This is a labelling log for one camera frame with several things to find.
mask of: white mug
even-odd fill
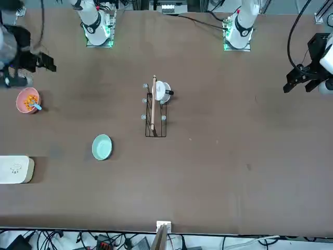
[[[171,95],[173,95],[173,91],[171,91],[170,85],[168,85],[166,82],[156,82],[155,100],[164,101],[166,103],[168,100],[170,100]]]

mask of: black wire rack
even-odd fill
[[[157,101],[158,108],[155,110],[155,126],[151,129],[151,108],[152,108],[152,93],[149,85],[144,84],[144,88],[147,89],[147,98],[143,99],[143,103],[146,103],[146,114],[142,115],[141,118],[145,120],[145,136],[162,138],[167,136],[167,103],[164,101]]]

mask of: white container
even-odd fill
[[[0,156],[0,184],[27,183],[34,167],[35,162],[28,156]]]
[[[156,82],[155,100],[163,101],[166,103],[168,100],[170,100],[171,95],[173,95],[173,91],[171,91],[170,85],[168,85],[166,82]]]

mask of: brown table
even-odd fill
[[[91,49],[73,10],[47,10],[43,49],[58,70],[34,75],[45,111],[20,114],[19,90],[0,91],[0,154],[36,163],[31,183],[0,185],[0,224],[154,231],[171,220],[174,232],[333,236],[333,99],[282,90],[295,18],[260,16],[242,53],[224,52],[218,30],[126,11],[114,48]],[[24,23],[36,40],[39,12]],[[313,23],[302,17],[294,32],[297,63]],[[153,74],[175,91],[163,139],[145,138],[140,118]],[[106,161],[91,154],[100,133],[114,143]]]

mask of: cereal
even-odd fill
[[[33,107],[29,106],[29,103],[33,104],[32,100],[34,100],[37,103],[38,97],[35,95],[29,95],[28,98],[25,99],[23,102],[28,111],[31,111],[33,109]]]

